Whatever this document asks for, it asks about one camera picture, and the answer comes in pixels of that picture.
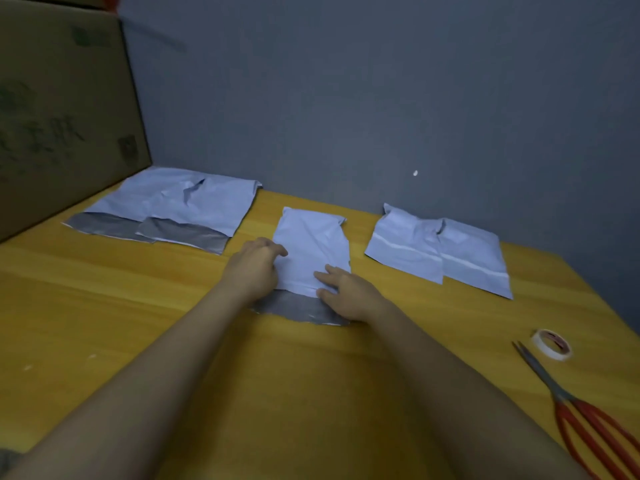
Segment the tape roll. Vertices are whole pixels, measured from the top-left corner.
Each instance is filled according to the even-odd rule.
[[[573,350],[571,348],[571,345],[569,345],[569,342],[563,339],[555,331],[536,330],[531,339],[536,347],[540,350],[540,352],[542,352],[547,357],[551,357],[554,360],[565,361],[573,355]],[[553,343],[555,343],[560,349],[560,352],[549,347],[545,343],[545,339],[551,340]]]

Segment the wall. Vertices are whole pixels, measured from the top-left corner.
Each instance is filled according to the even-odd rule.
[[[157,164],[560,253],[640,330],[640,0],[123,0]]]

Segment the person's left arm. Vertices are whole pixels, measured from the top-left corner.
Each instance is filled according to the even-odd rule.
[[[229,323],[275,288],[278,255],[287,251],[266,238],[246,242],[191,311],[71,412],[6,480],[152,476]]]

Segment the wood grain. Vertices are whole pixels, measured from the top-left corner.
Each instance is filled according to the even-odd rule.
[[[347,217],[353,271],[556,440],[548,391],[511,347],[537,328],[555,330],[574,347],[568,362],[541,358],[555,379],[640,436],[640,340],[556,255],[503,244],[510,301],[365,257],[379,216],[264,190],[222,256],[84,235],[60,224],[101,195],[0,245],[0,446],[32,447],[193,306],[244,241],[272,236],[284,206]],[[370,329],[250,312],[238,317],[194,395],[159,476],[452,478]]]

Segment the person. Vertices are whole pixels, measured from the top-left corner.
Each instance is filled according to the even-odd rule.
[[[7,480],[153,476],[163,446],[229,324],[240,309],[274,290],[274,259],[286,255],[283,246],[267,238],[245,242],[229,259],[220,282],[44,437]],[[589,478],[505,394],[422,331],[370,282],[329,265],[326,273],[315,276],[336,290],[320,289],[318,297],[339,315],[370,325],[389,348],[459,478]]]

